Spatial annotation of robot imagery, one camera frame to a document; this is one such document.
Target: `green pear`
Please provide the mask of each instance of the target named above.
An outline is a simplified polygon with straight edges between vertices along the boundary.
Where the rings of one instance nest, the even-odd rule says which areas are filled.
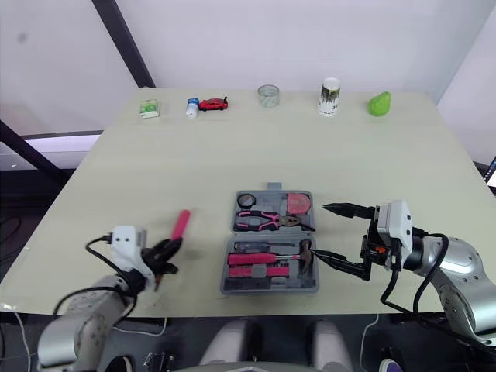
[[[369,114],[373,116],[386,115],[391,107],[391,93],[388,91],[376,95],[369,101]]]

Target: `beige table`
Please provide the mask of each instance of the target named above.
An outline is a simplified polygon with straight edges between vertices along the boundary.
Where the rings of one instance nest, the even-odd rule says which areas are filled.
[[[229,110],[184,115],[187,98],[229,96]],[[379,302],[389,279],[370,282],[320,264],[317,294],[224,297],[219,291],[238,190],[267,181],[312,192],[317,247],[359,260],[367,222],[320,208],[327,202],[409,203],[414,224],[457,236],[480,252],[496,282],[496,201],[434,104],[419,93],[394,93],[391,112],[366,112],[373,94],[342,94],[332,119],[316,110],[315,92],[283,92],[261,108],[254,91],[142,89],[84,159],[0,287],[2,309],[50,313],[59,298],[111,271],[84,244],[115,225],[148,229],[149,244],[168,236],[177,213],[192,211],[184,245],[157,293],[142,293],[134,316],[342,314],[391,312]],[[142,120],[141,99],[162,102]],[[109,246],[100,250],[108,253]],[[421,278],[403,272],[392,300],[411,308]],[[420,309],[439,311],[436,293]]]

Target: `black cable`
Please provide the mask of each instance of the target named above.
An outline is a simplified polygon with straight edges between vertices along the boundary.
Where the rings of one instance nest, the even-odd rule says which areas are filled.
[[[427,273],[425,276],[424,281],[420,284],[420,287],[418,287],[417,292],[415,293],[415,297],[413,299],[413,313],[418,316],[419,315],[419,301],[422,296],[422,293],[424,293],[425,288],[429,285],[429,283],[432,281],[432,278],[436,274],[436,271],[439,269],[441,266],[441,263],[444,260],[444,257],[446,256],[446,252],[448,251],[448,245],[450,244],[448,237],[443,234],[430,234],[429,236],[434,236],[436,238],[441,238],[442,244],[441,244],[441,251],[438,253],[436,261],[431,267],[431,270]]]
[[[1,259],[0,259],[0,264],[3,264],[4,262],[8,261],[8,260],[11,260],[12,258],[15,259],[17,258],[17,255],[19,254],[19,252],[22,250],[22,248],[24,248],[24,244],[22,244],[20,247],[18,248],[15,248],[12,252],[9,252],[7,253],[5,256],[3,256]]]
[[[63,296],[59,301],[58,303],[55,305],[55,308],[53,309],[53,313],[52,313],[52,316],[55,317],[57,316],[59,310],[60,310],[60,307],[62,306],[62,304],[67,301],[69,298],[75,296],[75,295],[80,295],[81,293],[86,293],[86,292],[93,292],[93,291],[111,291],[111,292],[115,292],[115,293],[118,293],[121,298],[122,298],[122,301],[124,303],[125,300],[124,300],[124,297],[127,296],[128,294],[126,292],[124,292],[122,289],[120,288],[116,288],[116,287],[90,287],[90,288],[83,288],[83,289],[79,289],[77,291],[74,291],[74,292],[71,292],[70,294],[66,294],[65,296]]]
[[[109,235],[100,236],[99,238],[93,239],[91,242],[89,242],[88,244],[86,244],[86,247],[85,248],[93,256],[99,258],[100,260],[102,260],[103,262],[105,262],[107,265],[109,265],[112,269],[114,269],[117,272],[117,274],[119,274],[122,277],[122,279],[124,279],[124,281],[126,282],[127,287],[128,287],[128,292],[130,293],[131,297],[133,297],[133,304],[131,305],[131,307],[129,308],[129,310],[126,312],[126,314],[122,316],[122,319],[124,319],[126,316],[128,316],[129,314],[131,314],[131,312],[136,307],[136,303],[138,302],[138,293],[137,293],[136,289],[133,287],[132,281],[129,279],[129,277],[127,276],[127,274],[120,269],[120,267],[118,267],[111,260],[109,260],[107,257],[103,256],[102,254],[100,254],[96,250],[93,250],[90,247],[91,244],[97,243],[97,242],[107,242],[107,243],[110,243],[111,238],[112,237],[109,236]]]
[[[2,339],[2,348],[0,349],[0,366],[3,363],[3,358],[5,357],[5,335],[3,334],[3,328],[0,324],[0,338]]]
[[[438,236],[438,237],[441,236],[441,235],[442,234],[432,234],[432,236]],[[439,265],[437,265],[437,266],[434,265],[432,268],[434,268],[434,267],[436,267],[434,269],[434,271],[433,271],[435,273],[439,269]],[[411,312],[410,310],[407,310],[406,308],[403,308],[400,305],[396,305],[396,304],[394,304],[392,302],[389,302],[387,299],[391,295],[391,292],[394,290],[394,287],[396,286],[396,282],[398,281],[398,273],[399,273],[399,270],[393,270],[392,271],[392,273],[391,273],[391,279],[389,281],[389,284],[386,287],[386,289],[384,290],[384,293],[381,295],[381,302],[384,305],[389,306],[390,308],[393,308],[394,310],[399,311],[399,312],[402,312],[404,314],[413,315],[415,317],[415,320],[417,320],[417,322],[419,322],[421,325],[423,325],[423,323],[425,323],[425,324],[433,327],[434,329],[437,329],[438,331],[447,334],[448,336],[452,336],[455,339],[458,339],[459,341],[461,341],[463,343],[466,343],[468,345],[471,345],[472,347],[474,347],[476,349],[479,349],[479,350],[482,350],[484,352],[487,352],[487,353],[491,353],[491,354],[495,354],[496,355],[496,349],[495,348],[482,345],[481,343],[479,343],[477,341],[474,341],[473,339],[471,339],[471,338],[469,338],[467,336],[460,335],[459,333],[454,332],[451,329],[444,328],[443,326],[441,326],[441,325],[439,325],[439,324],[437,324],[435,322],[432,322],[431,320],[429,320],[427,318],[424,318],[419,313]],[[420,295],[422,295],[422,292],[420,291],[421,286],[417,290],[417,293],[420,293]]]
[[[128,291],[134,291],[134,288],[133,286],[131,285],[131,280],[129,279],[129,277],[127,276],[127,274],[122,271],[120,269],[120,267],[118,267],[115,263],[113,263],[111,260],[109,260],[107,257],[103,256],[101,253],[97,252],[96,250],[93,250],[90,245],[93,244],[93,243],[97,243],[97,242],[108,242],[109,241],[109,237],[108,236],[100,236],[99,238],[97,239],[93,239],[90,243],[86,244],[86,250],[91,253],[93,256],[99,258],[100,260],[102,260],[103,262],[105,262],[107,265],[109,265],[112,269],[114,269],[117,274],[119,274],[122,279],[124,279],[124,281],[126,282],[127,286],[128,286]]]
[[[0,222],[0,228],[2,228],[4,226],[4,224],[6,224],[8,221],[12,221],[13,219],[17,220],[17,225],[15,225],[15,228],[10,232],[10,234],[8,234],[5,238],[2,239],[2,241],[0,241],[0,245],[2,245],[7,240],[9,240],[10,237],[13,236],[15,233],[17,233],[19,231],[19,229],[21,228],[22,220],[17,215],[14,215],[13,217],[8,217],[7,219],[4,219],[3,221],[1,221]]]

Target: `pink pliers handle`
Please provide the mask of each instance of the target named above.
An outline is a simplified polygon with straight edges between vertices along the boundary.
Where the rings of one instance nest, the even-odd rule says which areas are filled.
[[[277,212],[243,211],[238,213],[238,217],[259,217],[269,219],[269,222],[260,225],[248,225],[247,223],[236,223],[236,231],[262,231],[279,230],[279,214]]]

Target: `toy car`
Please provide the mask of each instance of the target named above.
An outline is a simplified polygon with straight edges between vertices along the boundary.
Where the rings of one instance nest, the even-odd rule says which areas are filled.
[[[227,109],[227,97],[222,98],[212,98],[205,99],[200,102],[198,108],[201,111],[209,111],[209,110],[224,110]]]

